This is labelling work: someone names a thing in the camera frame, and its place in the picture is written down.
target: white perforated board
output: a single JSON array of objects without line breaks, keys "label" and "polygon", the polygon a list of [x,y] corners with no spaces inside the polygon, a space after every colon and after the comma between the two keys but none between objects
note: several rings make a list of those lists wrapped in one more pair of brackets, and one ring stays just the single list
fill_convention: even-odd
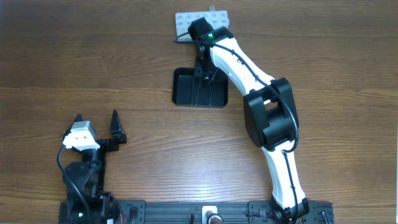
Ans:
[{"label": "white perforated board", "polygon": [[[188,32],[188,27],[192,21],[204,17],[213,29],[225,26],[228,28],[229,19],[227,11],[207,11],[207,12],[179,12],[175,14],[175,28],[177,35]],[[180,40],[191,40],[189,35],[181,37]]]}]

